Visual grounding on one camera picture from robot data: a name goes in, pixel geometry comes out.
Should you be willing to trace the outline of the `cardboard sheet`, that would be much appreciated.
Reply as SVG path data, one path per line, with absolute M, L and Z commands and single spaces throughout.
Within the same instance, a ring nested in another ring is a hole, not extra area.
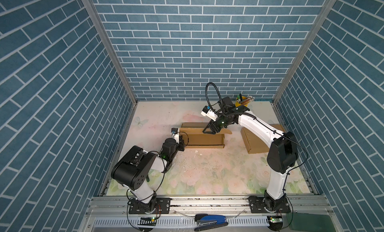
M 186 138 L 186 149 L 223 149 L 225 135 L 231 135 L 229 129 L 222 129 L 219 133 L 204 134 L 203 130 L 208 123 L 183 123 L 180 135 Z

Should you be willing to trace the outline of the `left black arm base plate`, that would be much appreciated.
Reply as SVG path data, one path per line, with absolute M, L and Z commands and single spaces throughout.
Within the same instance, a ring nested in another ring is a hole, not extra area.
M 148 204 L 139 202 L 136 198 L 130 198 L 128 213 L 130 215 L 169 214 L 170 204 L 170 198 L 152 198 Z

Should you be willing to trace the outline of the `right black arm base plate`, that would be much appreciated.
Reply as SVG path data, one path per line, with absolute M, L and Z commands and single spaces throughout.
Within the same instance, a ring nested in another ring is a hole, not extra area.
M 285 196 L 278 200 L 274 200 L 270 197 L 250 196 L 248 197 L 248 201 L 252 214 L 291 212 L 290 204 Z

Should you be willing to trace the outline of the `cardboard box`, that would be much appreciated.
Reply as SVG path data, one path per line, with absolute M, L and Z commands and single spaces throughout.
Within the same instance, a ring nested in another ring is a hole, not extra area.
M 252 125 L 243 125 L 241 135 L 248 154 L 268 153 L 270 148 L 266 144 L 273 141 L 273 138 L 280 138 L 284 133 L 281 125 L 263 126 L 260 123 Z

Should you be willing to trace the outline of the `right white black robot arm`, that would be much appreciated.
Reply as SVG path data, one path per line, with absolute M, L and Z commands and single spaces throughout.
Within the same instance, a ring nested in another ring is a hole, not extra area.
M 215 111 L 211 104 L 202 109 L 201 114 L 211 119 L 203 133 L 215 135 L 229 125 L 238 124 L 265 143 L 269 148 L 267 163 L 272 171 L 264 194 L 264 205 L 268 211 L 276 211 L 286 202 L 287 177 L 289 172 L 295 169 L 298 159 L 298 143 L 295 135 L 278 130 L 258 119 L 249 108 L 244 105 L 236 106 L 229 97 L 221 99 L 218 104 L 219 111 Z

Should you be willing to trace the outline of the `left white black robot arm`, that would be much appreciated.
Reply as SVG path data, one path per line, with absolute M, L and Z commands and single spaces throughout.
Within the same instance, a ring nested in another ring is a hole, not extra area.
M 136 200 L 145 205 L 152 203 L 156 191 L 147 182 L 150 170 L 165 174 L 171 168 L 177 152 L 185 150 L 183 136 L 173 136 L 165 140 L 159 152 L 147 152 L 133 146 L 120 159 L 111 171 L 111 178 L 125 186 L 135 196 Z

